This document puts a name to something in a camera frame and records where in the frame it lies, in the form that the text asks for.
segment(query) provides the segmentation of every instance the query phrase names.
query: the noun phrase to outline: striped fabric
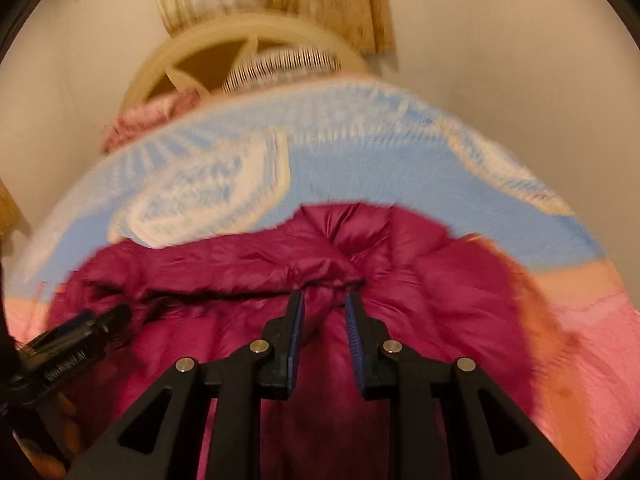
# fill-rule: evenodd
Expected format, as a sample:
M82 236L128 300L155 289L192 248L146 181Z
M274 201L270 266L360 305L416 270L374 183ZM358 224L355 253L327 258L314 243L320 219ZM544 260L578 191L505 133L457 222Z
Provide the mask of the striped fabric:
M340 62L327 50L306 45L273 48L241 61L231 70L222 88L227 93L238 92L339 70Z

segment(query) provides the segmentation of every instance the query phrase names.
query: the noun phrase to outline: magenta puffer jacket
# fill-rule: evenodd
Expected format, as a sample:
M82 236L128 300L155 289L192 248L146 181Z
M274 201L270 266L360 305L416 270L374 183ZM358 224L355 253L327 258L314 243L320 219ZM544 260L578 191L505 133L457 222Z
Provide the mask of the magenta puffer jacket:
M386 478L388 404L365 402L354 384L349 290L393 338L446 362L472 357L531 412L532 361L500 258L400 206L333 204L304 206L272 230L162 250L125 240L74 272L50 325L125 301L136 334L69 391L86 436L176 359L223 358L258 338L293 290L305 295L300 370L290 400L262 404L264 479Z

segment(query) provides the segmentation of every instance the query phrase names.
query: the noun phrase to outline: quilted fabric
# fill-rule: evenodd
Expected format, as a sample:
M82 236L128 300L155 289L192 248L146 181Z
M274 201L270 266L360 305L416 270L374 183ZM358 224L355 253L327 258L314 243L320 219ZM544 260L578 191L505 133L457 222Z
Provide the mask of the quilted fabric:
M382 480L388 405L358 396L344 322L344 295L356 289L392 337L430 358L472 357L531 413L532 361L509 269L400 206L306 206L272 230L162 250L125 240L73 273L49 324L132 306L133 342L69 392L95 438L176 359L231 354L303 290L298 384L289 401L263 402L262 476Z

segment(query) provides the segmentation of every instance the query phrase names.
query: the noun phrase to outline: beige wall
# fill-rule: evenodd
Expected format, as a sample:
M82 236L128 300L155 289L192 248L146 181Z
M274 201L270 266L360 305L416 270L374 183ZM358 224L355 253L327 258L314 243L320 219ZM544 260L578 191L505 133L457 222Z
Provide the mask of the beige wall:
M43 0L27 20L0 64L0 179L24 217L3 243L8 272L166 38L155 0Z
M640 52L608 3L391 4L398 55L377 70L560 190L640 300ZM100 127L165 37L153 0L38 6L0 66L0 178L32 227L96 160ZM25 239L13 236L15 254Z

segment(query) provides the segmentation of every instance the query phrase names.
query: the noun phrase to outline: silver screw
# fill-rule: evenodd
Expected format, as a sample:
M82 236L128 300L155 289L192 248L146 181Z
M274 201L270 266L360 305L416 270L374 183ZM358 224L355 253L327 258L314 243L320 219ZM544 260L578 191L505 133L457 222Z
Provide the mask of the silver screw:
M469 357L461 357L456 362L456 365L463 372L473 372L476 369L476 362Z
M189 372L193 370L193 367L196 365L196 361L191 359L190 357L183 357L182 359L178 359L175 362L175 369L179 372Z
M397 354L402 350L402 343L395 339L387 339L382 343L382 349L390 354Z
M264 339L256 339L252 341L249 345L249 350L256 354L261 354L262 352L266 352L269 349L269 343Z

